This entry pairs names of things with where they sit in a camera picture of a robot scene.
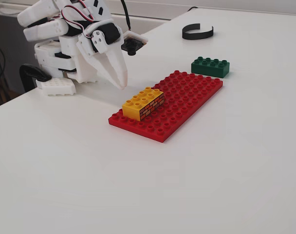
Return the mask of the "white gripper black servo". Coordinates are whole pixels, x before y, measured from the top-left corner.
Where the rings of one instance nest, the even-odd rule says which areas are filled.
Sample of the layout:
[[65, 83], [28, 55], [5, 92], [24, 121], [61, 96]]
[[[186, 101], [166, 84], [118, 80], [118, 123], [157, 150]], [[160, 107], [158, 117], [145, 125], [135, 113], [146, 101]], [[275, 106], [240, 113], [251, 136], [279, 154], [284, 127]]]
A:
[[123, 43], [123, 36], [112, 19], [90, 24], [77, 42], [85, 61], [120, 90], [128, 83], [128, 71], [121, 49]]

